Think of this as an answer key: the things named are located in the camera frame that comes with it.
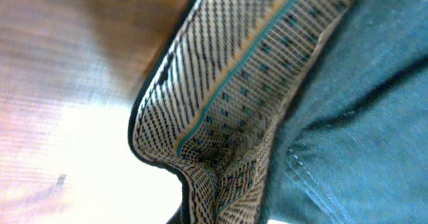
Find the black shorts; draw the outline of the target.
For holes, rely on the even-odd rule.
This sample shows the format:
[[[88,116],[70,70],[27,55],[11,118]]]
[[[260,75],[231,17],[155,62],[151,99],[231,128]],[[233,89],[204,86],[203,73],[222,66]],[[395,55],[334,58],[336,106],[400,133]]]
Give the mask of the black shorts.
[[[190,0],[128,144],[182,223],[426,223],[427,0]]]

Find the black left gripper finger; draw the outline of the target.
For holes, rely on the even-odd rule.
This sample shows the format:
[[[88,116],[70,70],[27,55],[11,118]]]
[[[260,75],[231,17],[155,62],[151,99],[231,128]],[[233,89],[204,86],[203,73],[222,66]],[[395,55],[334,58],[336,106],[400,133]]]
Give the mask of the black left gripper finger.
[[[182,224],[182,209],[179,207],[174,215],[167,221],[167,224]]]

